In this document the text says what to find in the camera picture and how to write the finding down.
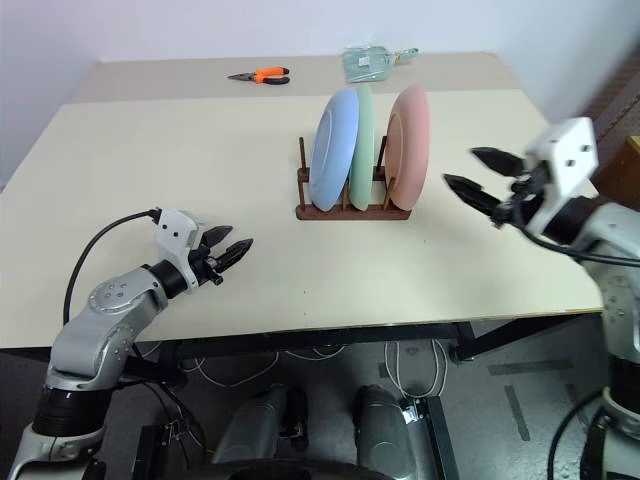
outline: pliers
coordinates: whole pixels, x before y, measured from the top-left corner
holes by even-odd
[[[286,75],[289,73],[288,68],[269,67],[262,70],[256,70],[254,73],[238,73],[237,75],[229,75],[227,78],[232,80],[243,80],[245,82],[266,83],[268,85],[284,85],[289,83],[289,77],[270,78],[271,75]]]

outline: dish rack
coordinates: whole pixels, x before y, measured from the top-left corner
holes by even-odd
[[[395,177],[389,180],[389,186],[386,186],[386,177],[382,158],[387,145],[387,136],[382,137],[380,144],[380,153],[378,161],[373,167],[373,181],[383,182],[386,187],[384,201],[382,203],[370,203],[366,210],[358,210],[349,202],[349,179],[342,187],[341,198],[339,204],[333,206],[328,212],[323,212],[312,203],[306,203],[304,198],[304,184],[309,183],[309,167],[307,167],[304,139],[298,138],[300,144],[300,164],[298,169],[298,195],[300,196],[300,204],[296,207],[296,217],[298,220],[407,220],[411,216],[411,210],[402,210],[396,207],[391,201],[391,192],[395,185]]]

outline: pink plate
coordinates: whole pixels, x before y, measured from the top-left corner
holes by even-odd
[[[411,210],[418,201],[428,162],[429,106],[424,89],[413,85],[398,95],[387,126],[387,186],[395,177],[391,201],[402,210]]]

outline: black wheel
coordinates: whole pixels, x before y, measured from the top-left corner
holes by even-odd
[[[291,448],[304,452],[309,447],[309,405],[307,394],[301,388],[292,388],[287,392],[287,408],[282,419],[282,436],[291,440]]]
[[[360,387],[356,393],[356,397],[353,399],[353,426],[355,427],[354,441],[356,447],[358,446],[358,435],[360,435],[360,419],[362,418],[362,412],[364,410],[364,394],[369,387]]]

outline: black cable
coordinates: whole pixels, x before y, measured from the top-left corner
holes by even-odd
[[[136,385],[140,385],[141,383],[146,383],[147,380],[132,380],[130,382],[118,382],[118,384],[114,387],[114,390],[122,390],[127,387],[135,387]]]
[[[155,397],[158,399],[158,402],[160,402],[160,405],[162,405],[162,410],[164,410],[164,415],[167,417],[167,422],[171,423],[173,419],[171,418],[171,414],[169,413],[169,407],[167,407],[167,404],[162,399],[160,394],[156,392],[156,390],[146,382],[142,382],[141,385],[144,385],[145,387],[147,387],[147,389],[155,395]],[[191,461],[189,460],[189,455],[187,455],[187,449],[185,448],[184,442],[182,441],[181,438],[178,438],[178,444],[180,445],[180,449],[182,450],[182,455],[184,456],[184,463],[187,466],[187,469],[191,470]]]
[[[138,356],[138,358],[143,359],[142,353],[140,353],[140,349],[138,348],[137,345],[134,344],[131,347],[131,349]],[[202,425],[200,424],[196,416],[193,414],[193,412],[184,404],[182,400],[180,400],[176,396],[175,393],[173,393],[169,389],[169,387],[167,387],[165,384],[163,384],[158,380],[155,380],[154,383],[158,386],[158,388],[160,388],[160,390],[164,392],[164,394],[167,397],[171,399],[171,401],[173,401],[173,403],[175,403],[180,408],[182,412],[184,412],[184,414],[187,416],[187,420],[195,426],[197,430],[197,436],[200,437],[198,438],[198,440],[200,441],[200,444],[202,447],[202,464],[205,465],[207,463],[207,436],[204,433],[204,429],[202,428]]]
[[[562,434],[566,430],[569,423],[571,423],[571,420],[573,419],[573,417],[575,417],[576,414],[580,410],[582,410],[587,404],[593,402],[596,398],[599,398],[601,395],[602,395],[602,390],[597,390],[591,393],[590,395],[587,395],[586,397],[584,397],[582,400],[576,403],[571,410],[569,410],[569,413],[565,415],[565,417],[562,419],[562,422],[560,422],[560,425],[558,425],[558,428],[556,429],[556,433],[553,435],[553,440],[551,440],[551,446],[549,447],[549,456],[547,457],[547,480],[554,480],[553,466],[556,459],[556,450],[558,449],[558,444],[560,443],[560,437],[562,437]]]
[[[538,245],[557,253],[563,253],[578,260],[586,260],[590,262],[606,263],[609,265],[621,265],[624,267],[640,267],[640,260],[635,258],[612,257],[610,255],[598,255],[596,253],[587,253],[575,250],[570,247],[556,245],[555,243],[546,242],[541,238],[533,235],[527,230],[527,225],[522,214],[522,198],[517,195],[513,198],[513,219],[516,228],[518,228],[527,239]]]
[[[69,323],[69,311],[71,310],[71,295],[73,294],[73,287],[75,286],[76,280],[78,279],[78,274],[80,273],[82,264],[87,259],[89,252],[98,242],[98,240],[100,240],[109,230],[112,230],[118,225],[122,225],[123,223],[129,222],[131,220],[135,220],[137,218],[143,218],[143,217],[151,217],[153,219],[157,219],[158,212],[159,210],[156,210],[156,209],[146,210],[144,212],[138,212],[138,213],[134,213],[133,215],[122,217],[121,219],[116,220],[113,223],[110,223],[109,225],[104,227],[102,230],[100,230],[91,239],[91,241],[87,244],[87,246],[84,247],[84,250],[80,255],[80,258],[78,258],[78,261],[76,262],[76,266],[73,268],[73,272],[71,272],[71,277],[69,277],[69,283],[67,284],[67,291],[64,294],[64,305],[62,307],[62,324],[63,325],[66,325],[67,323]]]

